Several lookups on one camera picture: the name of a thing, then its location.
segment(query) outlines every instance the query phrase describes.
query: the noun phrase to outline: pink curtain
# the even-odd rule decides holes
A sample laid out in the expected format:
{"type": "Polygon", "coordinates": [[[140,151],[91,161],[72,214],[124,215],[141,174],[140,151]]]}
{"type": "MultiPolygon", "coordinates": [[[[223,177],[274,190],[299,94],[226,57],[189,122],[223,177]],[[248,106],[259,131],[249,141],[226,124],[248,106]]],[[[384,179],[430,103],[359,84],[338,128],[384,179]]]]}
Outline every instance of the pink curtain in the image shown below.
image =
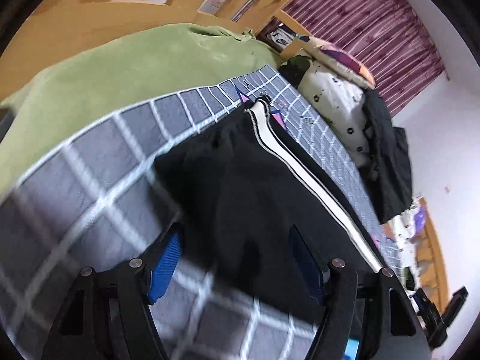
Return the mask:
{"type": "Polygon", "coordinates": [[[362,61],[392,116],[445,69],[406,0],[293,0],[285,12],[362,61]]]}

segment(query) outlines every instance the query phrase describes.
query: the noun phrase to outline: mattress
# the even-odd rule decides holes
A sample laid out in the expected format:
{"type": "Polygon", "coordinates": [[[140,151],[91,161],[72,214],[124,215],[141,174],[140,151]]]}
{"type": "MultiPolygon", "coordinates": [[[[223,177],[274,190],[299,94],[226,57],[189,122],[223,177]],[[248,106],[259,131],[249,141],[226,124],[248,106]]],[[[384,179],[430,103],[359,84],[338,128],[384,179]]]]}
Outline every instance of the mattress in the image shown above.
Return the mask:
{"type": "MultiPolygon", "coordinates": [[[[241,103],[268,94],[287,132],[347,196],[387,264],[398,250],[376,219],[354,163],[320,115],[273,68],[114,111],[59,144],[0,205],[0,317],[26,359],[39,359],[53,318],[83,266],[138,256],[181,213],[152,163],[241,103]]],[[[316,327],[181,260],[151,307],[172,359],[303,359],[316,327]]]]}

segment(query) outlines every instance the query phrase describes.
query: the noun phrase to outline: green blanket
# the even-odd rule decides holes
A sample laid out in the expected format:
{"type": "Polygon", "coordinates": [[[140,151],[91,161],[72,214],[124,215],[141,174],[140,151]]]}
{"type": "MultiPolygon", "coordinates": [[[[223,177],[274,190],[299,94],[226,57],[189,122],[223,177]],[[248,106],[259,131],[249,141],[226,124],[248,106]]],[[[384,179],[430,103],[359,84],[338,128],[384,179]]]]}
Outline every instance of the green blanket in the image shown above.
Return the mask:
{"type": "Polygon", "coordinates": [[[250,33],[171,24],[119,38],[38,73],[11,95],[17,116],[0,144],[0,196],[62,140],[128,104],[215,85],[280,65],[277,52],[250,33]]]}

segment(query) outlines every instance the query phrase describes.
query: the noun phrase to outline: metal screw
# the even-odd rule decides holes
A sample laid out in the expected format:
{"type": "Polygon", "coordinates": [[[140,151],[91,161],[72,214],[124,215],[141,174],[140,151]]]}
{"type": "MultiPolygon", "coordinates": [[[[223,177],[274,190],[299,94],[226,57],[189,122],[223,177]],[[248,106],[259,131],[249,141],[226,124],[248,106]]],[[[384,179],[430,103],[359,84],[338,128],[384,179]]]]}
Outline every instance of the metal screw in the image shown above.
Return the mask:
{"type": "Polygon", "coordinates": [[[335,268],[343,268],[345,266],[345,261],[343,261],[342,259],[333,259],[332,265],[335,268]]]}
{"type": "Polygon", "coordinates": [[[391,278],[395,273],[390,268],[382,268],[382,275],[391,278]]]}
{"type": "Polygon", "coordinates": [[[131,259],[130,262],[129,262],[129,265],[132,267],[132,268],[140,268],[143,264],[143,261],[142,259],[131,259]]]}
{"type": "Polygon", "coordinates": [[[87,276],[90,276],[90,275],[92,274],[92,272],[93,272],[93,269],[92,269],[91,267],[89,267],[89,266],[86,266],[85,268],[82,268],[82,269],[80,270],[80,274],[81,274],[84,278],[86,278],[87,276]]]}

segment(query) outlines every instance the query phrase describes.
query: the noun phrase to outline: blue gripper pad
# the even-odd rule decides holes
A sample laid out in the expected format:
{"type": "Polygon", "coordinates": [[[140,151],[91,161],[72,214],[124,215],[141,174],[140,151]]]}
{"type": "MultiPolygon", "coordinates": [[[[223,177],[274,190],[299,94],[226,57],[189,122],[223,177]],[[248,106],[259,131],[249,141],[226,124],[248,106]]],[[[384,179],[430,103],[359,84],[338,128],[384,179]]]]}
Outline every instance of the blue gripper pad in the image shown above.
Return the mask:
{"type": "Polygon", "coordinates": [[[152,270],[152,280],[150,281],[150,289],[147,294],[150,304],[154,304],[158,298],[165,295],[172,279],[173,271],[181,256],[182,246],[177,233],[172,236],[157,265],[152,270]]]}
{"type": "Polygon", "coordinates": [[[295,226],[290,228],[289,247],[297,268],[307,284],[310,297],[318,304],[323,304],[323,275],[295,226]]]}

